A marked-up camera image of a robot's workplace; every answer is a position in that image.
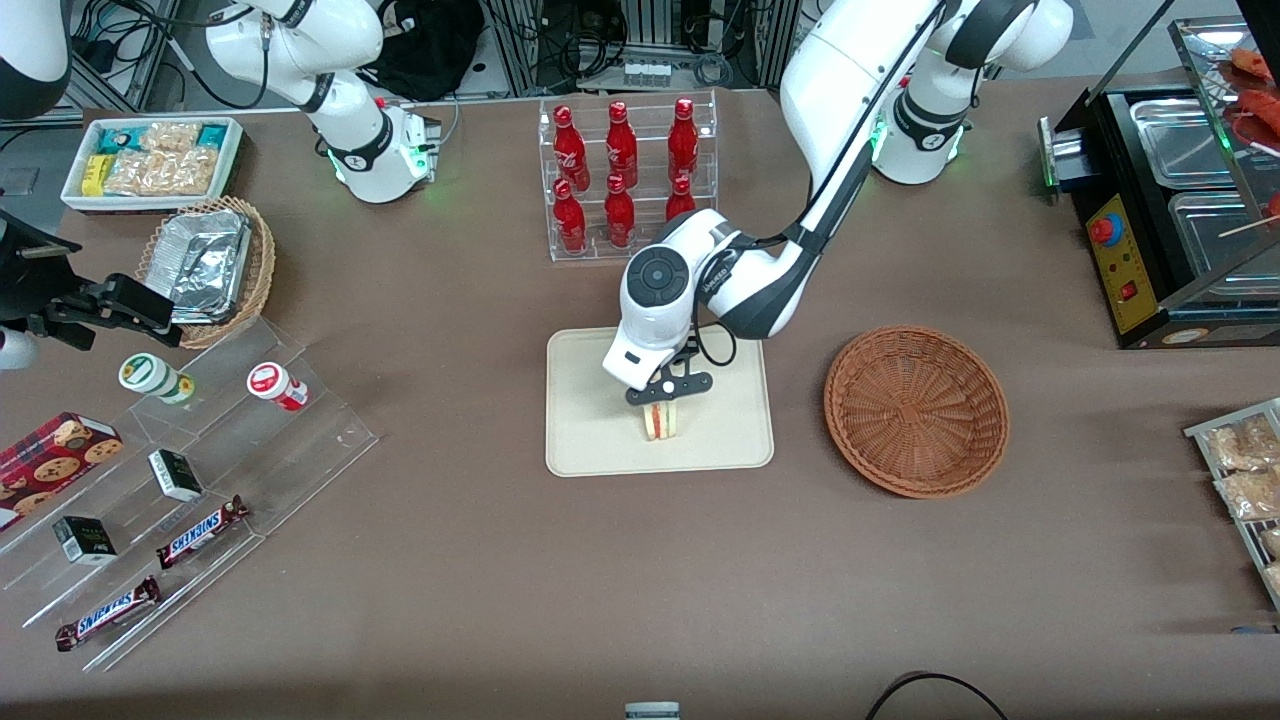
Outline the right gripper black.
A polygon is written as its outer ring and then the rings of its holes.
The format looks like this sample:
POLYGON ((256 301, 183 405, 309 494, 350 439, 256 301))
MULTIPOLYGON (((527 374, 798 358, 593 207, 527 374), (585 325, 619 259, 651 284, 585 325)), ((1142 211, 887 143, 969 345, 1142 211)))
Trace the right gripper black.
POLYGON ((88 284, 90 300, 58 300, 81 291, 68 258, 82 245, 58 238, 1 211, 1 322, 6 331, 56 340, 79 351, 93 347, 90 322, 128 329, 170 348, 183 331, 172 322, 174 304, 131 275, 113 273, 88 284))

